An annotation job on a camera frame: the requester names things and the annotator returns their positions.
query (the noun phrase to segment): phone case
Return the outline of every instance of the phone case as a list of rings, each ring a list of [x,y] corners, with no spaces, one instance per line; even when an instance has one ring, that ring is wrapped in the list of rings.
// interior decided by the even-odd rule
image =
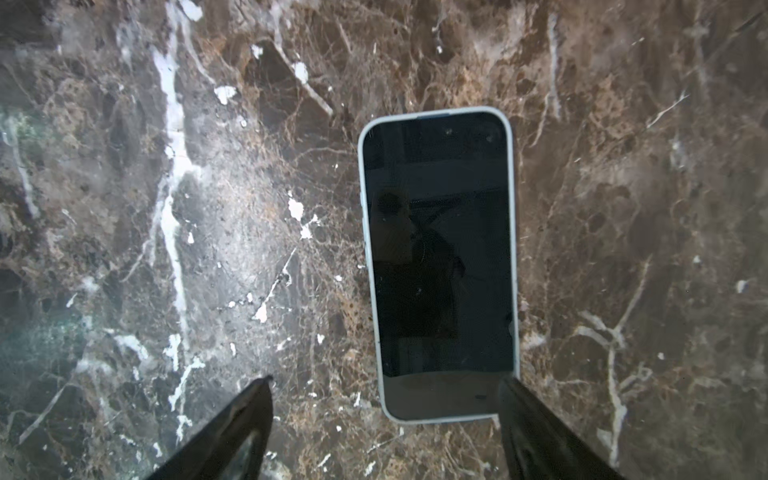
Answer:
[[[487,419],[491,418],[492,414],[483,415],[464,415],[453,417],[441,417],[437,419],[423,419],[423,420],[402,420],[392,415],[386,407],[386,398],[384,395],[384,380],[382,372],[382,353],[381,353],[381,341],[379,338],[379,319],[376,308],[376,288],[373,284],[373,256],[372,256],[372,244],[371,244],[371,232],[369,223],[368,212],[368,197],[366,195],[366,181],[365,181],[365,169],[362,162],[362,143],[366,135],[371,128],[378,124],[390,122],[390,121],[402,121],[402,120],[415,120],[417,118],[430,118],[442,115],[455,115],[455,114],[468,114],[486,112],[498,117],[503,125],[507,134],[507,172],[509,176],[509,226],[510,226],[510,248],[511,248],[511,260],[512,260],[512,313],[513,313],[513,325],[515,329],[514,343],[515,343],[515,370],[514,375],[516,378],[520,378],[520,339],[518,335],[518,274],[517,274],[517,235],[515,229],[515,169],[512,155],[512,129],[507,117],[501,113],[498,109],[493,107],[464,107],[464,108],[451,108],[448,110],[436,110],[427,111],[414,114],[402,114],[402,115],[390,115],[388,117],[380,117],[370,121],[360,133],[357,141],[357,159],[358,168],[360,174],[360,203],[362,205],[362,229],[366,242],[366,266],[368,268],[368,280],[369,287],[371,289],[371,303],[372,303],[372,315],[374,336],[376,338],[376,370],[378,373],[379,383],[379,398],[381,400],[382,409],[385,415],[387,415],[392,421],[402,424],[420,424],[420,423],[443,423],[443,422],[464,422],[468,420]]]

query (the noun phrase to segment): phone screen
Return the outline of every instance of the phone screen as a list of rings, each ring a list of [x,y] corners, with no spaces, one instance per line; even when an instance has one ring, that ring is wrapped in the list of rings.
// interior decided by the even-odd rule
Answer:
[[[514,370],[509,141],[488,112],[388,121],[367,132],[362,158],[385,380]]]

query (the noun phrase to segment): smartphone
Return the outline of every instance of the smartphone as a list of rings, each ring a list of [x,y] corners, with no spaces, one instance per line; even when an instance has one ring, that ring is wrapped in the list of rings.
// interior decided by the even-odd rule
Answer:
[[[520,370],[509,121],[488,107],[377,118],[358,163],[384,413],[494,415]]]

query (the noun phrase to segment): marble countertop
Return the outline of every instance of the marble countertop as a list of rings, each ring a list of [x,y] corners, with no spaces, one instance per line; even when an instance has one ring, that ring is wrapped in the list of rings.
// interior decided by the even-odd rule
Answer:
[[[275,376],[264,478],[507,478],[390,422],[356,140],[515,132],[522,379],[628,478],[768,475],[758,2],[0,6],[0,476],[143,478]]]

